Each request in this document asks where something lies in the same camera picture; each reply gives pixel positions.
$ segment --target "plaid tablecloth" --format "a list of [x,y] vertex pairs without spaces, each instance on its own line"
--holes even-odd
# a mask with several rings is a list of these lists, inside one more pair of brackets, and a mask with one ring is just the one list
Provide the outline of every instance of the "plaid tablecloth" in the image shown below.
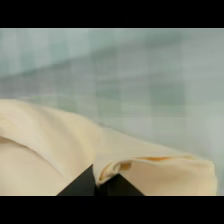
[[0,29],[0,97],[212,159],[224,194],[223,29]]

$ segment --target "green and white checkered cloth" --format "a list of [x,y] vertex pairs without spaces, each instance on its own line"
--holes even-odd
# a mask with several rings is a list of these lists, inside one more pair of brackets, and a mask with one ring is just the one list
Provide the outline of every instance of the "green and white checkered cloth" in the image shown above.
[[224,194],[223,29],[0,29],[0,97],[212,159]]

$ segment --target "black object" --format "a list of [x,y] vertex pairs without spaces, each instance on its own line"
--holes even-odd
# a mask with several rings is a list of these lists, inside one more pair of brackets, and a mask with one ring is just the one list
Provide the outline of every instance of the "black object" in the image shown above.
[[58,196],[143,196],[143,194],[120,174],[96,187],[90,166]]

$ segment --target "yellow cloth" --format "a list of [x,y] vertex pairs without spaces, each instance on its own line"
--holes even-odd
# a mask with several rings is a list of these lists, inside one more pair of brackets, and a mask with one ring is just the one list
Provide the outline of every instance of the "yellow cloth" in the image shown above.
[[77,114],[0,100],[0,195],[57,195],[93,162],[97,185],[120,172],[145,195],[216,194],[210,161]]

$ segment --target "folded fabric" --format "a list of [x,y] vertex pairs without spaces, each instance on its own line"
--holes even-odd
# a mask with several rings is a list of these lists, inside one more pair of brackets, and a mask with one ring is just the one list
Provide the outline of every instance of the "folded fabric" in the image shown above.
[[120,173],[144,195],[215,195],[217,190],[210,161],[77,114],[0,100],[0,195],[57,195],[93,163],[97,185]]

